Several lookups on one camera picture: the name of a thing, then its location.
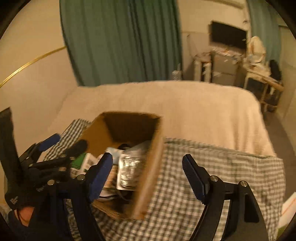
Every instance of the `silver packet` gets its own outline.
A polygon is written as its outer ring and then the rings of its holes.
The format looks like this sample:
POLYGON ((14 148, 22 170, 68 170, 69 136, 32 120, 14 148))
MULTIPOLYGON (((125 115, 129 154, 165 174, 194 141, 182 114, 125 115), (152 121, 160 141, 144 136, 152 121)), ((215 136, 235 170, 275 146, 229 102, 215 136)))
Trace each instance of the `silver packet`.
POLYGON ((121 154, 118 162, 116 183, 116 188, 118 190, 134 191, 136 189, 144 167, 149 145, 150 141, 146 141, 125 150, 123 154, 121 154))

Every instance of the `television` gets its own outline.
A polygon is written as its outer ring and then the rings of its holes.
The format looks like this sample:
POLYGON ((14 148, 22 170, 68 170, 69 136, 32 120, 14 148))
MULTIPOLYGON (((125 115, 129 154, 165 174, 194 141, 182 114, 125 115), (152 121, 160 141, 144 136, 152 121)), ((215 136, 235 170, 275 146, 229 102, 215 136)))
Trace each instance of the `television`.
POLYGON ((247 32, 245 30, 215 21, 212 21, 210 28, 212 42, 246 50, 247 32))

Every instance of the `beige wall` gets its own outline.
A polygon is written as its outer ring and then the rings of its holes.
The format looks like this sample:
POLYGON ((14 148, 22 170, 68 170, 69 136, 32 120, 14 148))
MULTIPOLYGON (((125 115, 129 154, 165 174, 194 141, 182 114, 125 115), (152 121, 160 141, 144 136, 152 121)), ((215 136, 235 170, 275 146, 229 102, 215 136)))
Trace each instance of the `beige wall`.
POLYGON ((0 39, 0 82, 32 59, 64 45, 59 0, 31 0, 0 39))
POLYGON ((210 47, 209 25, 211 21, 218 21, 244 30, 249 29, 248 10, 245 0, 224 0, 223 2, 238 2, 243 8, 209 0, 178 0, 182 48, 184 78, 192 79, 192 57, 197 53, 208 52, 210 47))
POLYGON ((296 40, 292 32, 279 19, 281 33, 281 58, 280 69, 282 71, 282 81, 284 92, 279 101, 277 115, 290 139, 296 152, 296 40))

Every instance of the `open cardboard box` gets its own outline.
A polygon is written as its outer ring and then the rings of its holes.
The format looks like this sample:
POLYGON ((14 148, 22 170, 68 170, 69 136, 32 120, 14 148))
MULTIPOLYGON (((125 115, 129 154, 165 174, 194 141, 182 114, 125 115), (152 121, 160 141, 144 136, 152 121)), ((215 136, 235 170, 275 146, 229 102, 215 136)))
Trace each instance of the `open cardboard box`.
POLYGON ((148 113, 104 112, 82 133, 80 139, 88 141, 87 152, 95 157, 103 154, 107 147, 118 148, 123 143, 135 146, 151 140, 145 167, 130 202, 126 204, 118 198, 92 203, 115 219, 143 219, 160 170, 163 149, 161 117, 148 113))

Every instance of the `checkered fabric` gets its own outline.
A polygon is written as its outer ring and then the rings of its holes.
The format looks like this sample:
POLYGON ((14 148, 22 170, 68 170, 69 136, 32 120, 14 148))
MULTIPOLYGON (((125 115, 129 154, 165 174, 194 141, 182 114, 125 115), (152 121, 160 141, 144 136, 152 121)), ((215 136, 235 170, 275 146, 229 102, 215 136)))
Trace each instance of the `checkered fabric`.
MULTIPOLYGON (((81 119, 73 121, 45 160, 56 157, 71 146, 89 124, 81 119)), ((161 170, 144 220, 113 220, 93 208, 93 214, 106 240, 190 239, 204 205, 196 200, 182 169, 182 157, 188 153, 210 175, 216 175, 224 182, 247 181, 262 212, 269 239, 276 239, 285 192, 281 159, 255 156, 182 139, 166 139, 161 170)), ((222 237, 228 206, 229 201, 225 201, 214 240, 222 237)), ((70 202, 68 211, 72 235, 75 240, 81 240, 70 202)))

